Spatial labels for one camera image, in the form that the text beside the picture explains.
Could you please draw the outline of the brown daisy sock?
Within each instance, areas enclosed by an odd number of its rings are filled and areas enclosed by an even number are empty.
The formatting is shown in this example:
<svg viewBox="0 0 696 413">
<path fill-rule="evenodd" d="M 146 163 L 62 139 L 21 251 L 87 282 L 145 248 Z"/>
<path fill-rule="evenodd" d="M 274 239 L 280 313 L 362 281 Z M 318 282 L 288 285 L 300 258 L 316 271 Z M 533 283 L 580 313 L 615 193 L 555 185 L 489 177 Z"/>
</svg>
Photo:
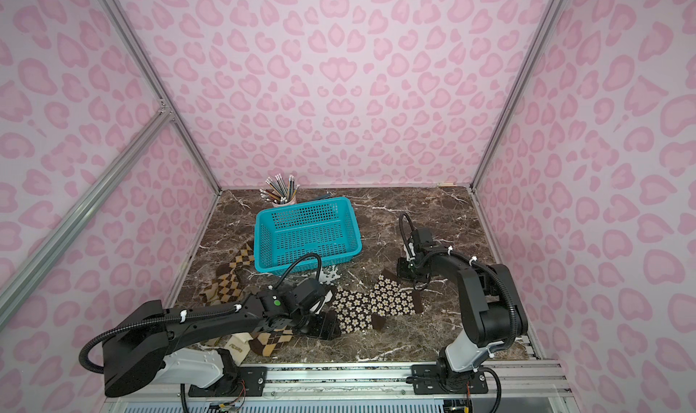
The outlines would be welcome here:
<svg viewBox="0 0 696 413">
<path fill-rule="evenodd" d="M 369 293 L 337 288 L 330 302 L 342 334 L 373 328 L 373 306 Z"/>
<path fill-rule="evenodd" d="M 373 329 L 384 328 L 388 317 L 417 315 L 424 312 L 422 296 L 413 288 L 403 289 L 395 273 L 380 272 L 369 293 L 368 316 Z"/>
</svg>

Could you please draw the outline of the teal plastic basket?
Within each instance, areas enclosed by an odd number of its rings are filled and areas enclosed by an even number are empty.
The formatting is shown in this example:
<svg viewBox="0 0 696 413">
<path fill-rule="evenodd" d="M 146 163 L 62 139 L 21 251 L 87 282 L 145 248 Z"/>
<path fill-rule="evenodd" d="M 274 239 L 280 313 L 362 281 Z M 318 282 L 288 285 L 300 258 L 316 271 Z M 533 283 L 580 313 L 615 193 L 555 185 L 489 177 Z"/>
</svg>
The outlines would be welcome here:
<svg viewBox="0 0 696 413">
<path fill-rule="evenodd" d="M 355 210 L 346 197 L 332 197 L 257 214 L 254 237 L 255 268 L 282 275 L 308 253 L 320 255 L 324 266 L 352 261 L 362 252 L 362 235 Z"/>
</svg>

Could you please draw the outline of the light brown argyle sock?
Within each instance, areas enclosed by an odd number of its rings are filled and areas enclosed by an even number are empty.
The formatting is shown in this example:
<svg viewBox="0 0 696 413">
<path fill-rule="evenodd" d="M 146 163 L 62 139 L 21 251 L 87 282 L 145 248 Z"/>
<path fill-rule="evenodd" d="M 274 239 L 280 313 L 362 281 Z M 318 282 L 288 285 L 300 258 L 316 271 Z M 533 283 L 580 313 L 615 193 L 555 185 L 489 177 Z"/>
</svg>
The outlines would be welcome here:
<svg viewBox="0 0 696 413">
<path fill-rule="evenodd" d="M 229 263 L 217 269 L 216 277 L 199 293 L 203 304 L 227 304 L 239 300 L 244 290 L 241 275 L 255 263 L 253 244 L 254 241 L 246 242 Z"/>
</svg>

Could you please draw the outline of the dark brown argyle sock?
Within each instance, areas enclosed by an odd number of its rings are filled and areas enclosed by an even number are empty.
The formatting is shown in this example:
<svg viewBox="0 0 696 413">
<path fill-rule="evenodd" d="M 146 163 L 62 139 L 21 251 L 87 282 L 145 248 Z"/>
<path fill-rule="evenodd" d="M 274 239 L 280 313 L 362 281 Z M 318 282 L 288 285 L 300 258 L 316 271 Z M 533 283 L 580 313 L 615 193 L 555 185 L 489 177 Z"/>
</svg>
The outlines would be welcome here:
<svg viewBox="0 0 696 413">
<path fill-rule="evenodd" d="M 287 346 L 294 338 L 294 332 L 289 329 L 255 333 L 248 342 L 250 350 L 261 357 L 271 357 L 275 352 Z"/>
</svg>

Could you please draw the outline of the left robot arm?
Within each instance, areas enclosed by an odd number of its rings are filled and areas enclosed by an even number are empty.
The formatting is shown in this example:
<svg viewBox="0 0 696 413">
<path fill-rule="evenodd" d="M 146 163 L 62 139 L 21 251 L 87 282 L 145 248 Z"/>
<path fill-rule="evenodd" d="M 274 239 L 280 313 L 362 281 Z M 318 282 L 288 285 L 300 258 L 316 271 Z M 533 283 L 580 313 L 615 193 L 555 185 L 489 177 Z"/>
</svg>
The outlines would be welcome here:
<svg viewBox="0 0 696 413">
<path fill-rule="evenodd" d="M 329 292 L 320 276 L 270 288 L 240 302 L 201 308 L 141 305 L 117 327 L 96 335 L 78 354 L 87 371 L 103 375 L 104 393 L 121 398 L 155 384 L 177 384 L 183 396 L 244 397 L 263 385 L 246 379 L 225 348 L 198 351 L 195 346 L 238 333 L 274 333 L 329 341 L 341 334 L 335 312 L 322 307 Z"/>
</svg>

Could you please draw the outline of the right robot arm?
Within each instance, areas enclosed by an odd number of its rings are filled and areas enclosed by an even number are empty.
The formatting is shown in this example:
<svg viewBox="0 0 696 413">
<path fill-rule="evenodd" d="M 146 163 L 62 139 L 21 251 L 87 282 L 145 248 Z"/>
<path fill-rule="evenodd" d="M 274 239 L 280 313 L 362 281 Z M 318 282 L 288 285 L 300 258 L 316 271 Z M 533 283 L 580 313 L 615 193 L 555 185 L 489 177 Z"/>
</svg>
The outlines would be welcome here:
<svg viewBox="0 0 696 413">
<path fill-rule="evenodd" d="M 399 217 L 406 257 L 397 277 L 426 287 L 436 276 L 457 287 L 462 331 L 444 347 L 434 365 L 413 365 L 407 383 L 417 395 L 486 394 L 492 369 L 484 362 L 510 349 L 527 333 L 529 320 L 511 272 L 503 264 L 484 264 L 416 228 L 408 214 Z"/>
</svg>

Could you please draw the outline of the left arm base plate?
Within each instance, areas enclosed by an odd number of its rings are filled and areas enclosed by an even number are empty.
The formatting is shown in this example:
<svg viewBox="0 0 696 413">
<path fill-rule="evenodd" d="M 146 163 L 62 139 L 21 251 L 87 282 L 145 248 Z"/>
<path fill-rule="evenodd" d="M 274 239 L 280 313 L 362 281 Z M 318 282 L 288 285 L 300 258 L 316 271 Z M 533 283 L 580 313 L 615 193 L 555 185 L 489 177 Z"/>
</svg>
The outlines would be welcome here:
<svg viewBox="0 0 696 413">
<path fill-rule="evenodd" d="M 267 367 L 241 367 L 232 374 L 224 374 L 208 388 L 191 385 L 187 395 L 190 398 L 237 398 L 244 392 L 247 397 L 258 398 L 264 393 L 267 377 Z"/>
</svg>

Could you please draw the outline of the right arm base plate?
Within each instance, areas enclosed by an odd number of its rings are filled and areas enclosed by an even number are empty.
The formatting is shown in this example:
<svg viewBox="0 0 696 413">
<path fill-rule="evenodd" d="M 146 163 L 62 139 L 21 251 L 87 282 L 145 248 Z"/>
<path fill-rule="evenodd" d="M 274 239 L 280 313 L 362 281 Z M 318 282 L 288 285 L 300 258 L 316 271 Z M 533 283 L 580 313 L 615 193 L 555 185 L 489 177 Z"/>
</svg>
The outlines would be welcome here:
<svg viewBox="0 0 696 413">
<path fill-rule="evenodd" d="M 413 386 L 416 395 L 489 393 L 486 375 L 482 371 L 454 372 L 440 362 L 411 366 L 406 383 Z"/>
</svg>

